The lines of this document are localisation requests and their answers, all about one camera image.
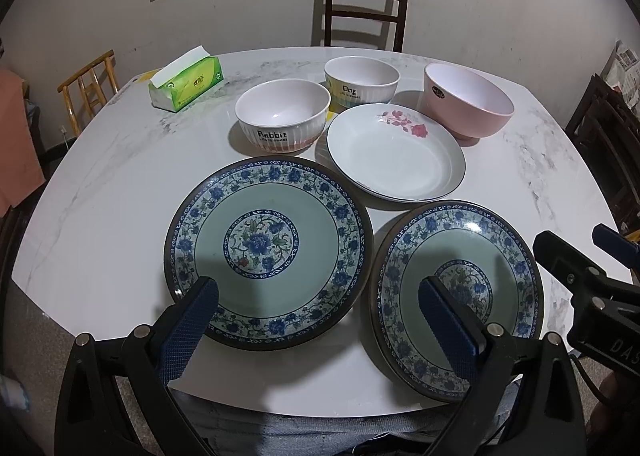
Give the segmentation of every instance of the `bowl logo sticker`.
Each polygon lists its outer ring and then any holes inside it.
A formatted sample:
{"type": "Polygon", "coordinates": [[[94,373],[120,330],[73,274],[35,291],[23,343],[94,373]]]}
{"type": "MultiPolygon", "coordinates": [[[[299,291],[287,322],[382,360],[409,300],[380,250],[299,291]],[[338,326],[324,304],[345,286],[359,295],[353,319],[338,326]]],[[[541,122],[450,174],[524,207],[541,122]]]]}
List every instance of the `bowl logo sticker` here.
{"type": "Polygon", "coordinates": [[[258,138],[260,141],[265,141],[268,143],[276,143],[276,142],[286,142],[287,141],[287,133],[286,132],[263,132],[258,131],[258,138]]]}
{"type": "Polygon", "coordinates": [[[342,86],[342,93],[344,96],[348,96],[349,98],[352,98],[353,100],[359,100],[360,96],[358,95],[358,92],[356,89],[351,89],[351,87],[349,86],[342,86]]]}
{"type": "Polygon", "coordinates": [[[438,98],[444,98],[444,93],[439,87],[433,86],[431,87],[431,90],[433,91],[433,94],[435,94],[438,98]]]}

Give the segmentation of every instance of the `metal bolt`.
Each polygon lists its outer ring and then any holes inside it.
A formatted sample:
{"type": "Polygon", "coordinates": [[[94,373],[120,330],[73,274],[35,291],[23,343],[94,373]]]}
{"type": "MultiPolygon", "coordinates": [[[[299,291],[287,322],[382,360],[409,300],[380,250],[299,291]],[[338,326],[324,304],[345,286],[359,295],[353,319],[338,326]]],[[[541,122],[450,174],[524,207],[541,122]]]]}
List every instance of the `metal bolt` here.
{"type": "Polygon", "coordinates": [[[558,335],[555,331],[552,331],[546,336],[546,340],[551,342],[554,346],[559,346],[562,344],[562,337],[558,335]]]}
{"type": "Polygon", "coordinates": [[[504,328],[495,322],[489,324],[486,327],[486,330],[494,337],[502,337],[504,335],[504,328]]]}
{"type": "Polygon", "coordinates": [[[78,337],[76,337],[76,344],[78,346],[84,346],[89,342],[89,340],[91,340],[89,333],[80,333],[78,337]]]}
{"type": "Polygon", "coordinates": [[[600,297],[591,298],[591,302],[598,310],[604,310],[604,301],[600,297]]]}
{"type": "Polygon", "coordinates": [[[146,324],[141,324],[140,326],[136,326],[136,329],[133,330],[133,336],[139,339],[143,339],[149,334],[149,331],[151,331],[151,328],[149,326],[147,326],[146,324]]]}

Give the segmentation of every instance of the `white plate with pink rose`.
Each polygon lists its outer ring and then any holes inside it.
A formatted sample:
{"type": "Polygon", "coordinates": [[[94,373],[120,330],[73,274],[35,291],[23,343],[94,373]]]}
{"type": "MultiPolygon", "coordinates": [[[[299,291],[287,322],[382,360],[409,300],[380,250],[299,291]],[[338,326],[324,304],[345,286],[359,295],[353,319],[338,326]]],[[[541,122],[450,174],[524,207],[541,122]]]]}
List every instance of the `white plate with pink rose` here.
{"type": "Polygon", "coordinates": [[[352,107],[327,133],[331,158],[358,187],[401,203],[433,201],[465,176],[465,156],[442,125],[390,103],[352,107]]]}

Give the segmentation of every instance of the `white bowl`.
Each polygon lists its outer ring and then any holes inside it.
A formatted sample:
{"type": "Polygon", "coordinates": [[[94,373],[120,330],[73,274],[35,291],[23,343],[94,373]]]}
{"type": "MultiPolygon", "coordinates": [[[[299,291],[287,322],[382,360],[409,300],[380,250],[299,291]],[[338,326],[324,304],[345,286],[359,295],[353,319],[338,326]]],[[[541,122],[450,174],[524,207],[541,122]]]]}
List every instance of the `white bowl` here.
{"type": "Polygon", "coordinates": [[[473,71],[434,62],[424,69],[426,113],[458,139],[497,133],[513,116],[513,102],[491,81],[473,71]]]}
{"type": "Polygon", "coordinates": [[[347,108],[390,102],[400,80],[395,67],[369,57],[332,58],[324,75],[334,101],[347,108]]]}
{"type": "Polygon", "coordinates": [[[236,102],[248,140],[268,152],[308,147],[322,134],[331,95],[311,80],[283,78],[252,87],[236,102]]]}

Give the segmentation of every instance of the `blue and white porcelain plate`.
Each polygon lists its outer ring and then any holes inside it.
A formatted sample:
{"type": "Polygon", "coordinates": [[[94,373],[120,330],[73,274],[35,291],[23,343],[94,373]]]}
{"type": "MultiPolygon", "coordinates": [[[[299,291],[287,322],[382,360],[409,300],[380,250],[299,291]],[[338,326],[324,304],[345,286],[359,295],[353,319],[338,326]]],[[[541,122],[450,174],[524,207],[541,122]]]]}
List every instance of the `blue and white porcelain plate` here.
{"type": "Polygon", "coordinates": [[[437,201],[405,215],[387,234],[373,264],[371,319],[391,368],[416,391],[457,402],[458,378],[418,306],[418,287],[437,275],[483,323],[516,337],[538,338],[542,280],[518,233],[491,211],[464,201],[437,201]]]}
{"type": "Polygon", "coordinates": [[[308,341],[351,308],[369,275],[367,211],[343,178],[298,158],[230,165],[184,200],[164,274],[177,301],[201,275],[218,283],[207,333],[248,350],[308,341]]]}

